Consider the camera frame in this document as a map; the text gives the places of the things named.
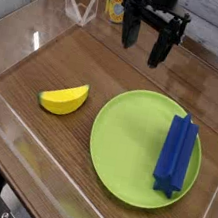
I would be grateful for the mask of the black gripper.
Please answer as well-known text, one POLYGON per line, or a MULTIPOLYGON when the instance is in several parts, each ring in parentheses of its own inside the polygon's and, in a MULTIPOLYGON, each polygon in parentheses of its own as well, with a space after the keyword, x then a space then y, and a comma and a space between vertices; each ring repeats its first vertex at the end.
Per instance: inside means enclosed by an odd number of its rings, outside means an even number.
POLYGON ((141 20, 159 30, 147 65, 155 68, 169 54, 173 43, 181 43, 185 28, 191 18, 178 0, 124 0, 122 45, 130 48, 138 40, 141 20))

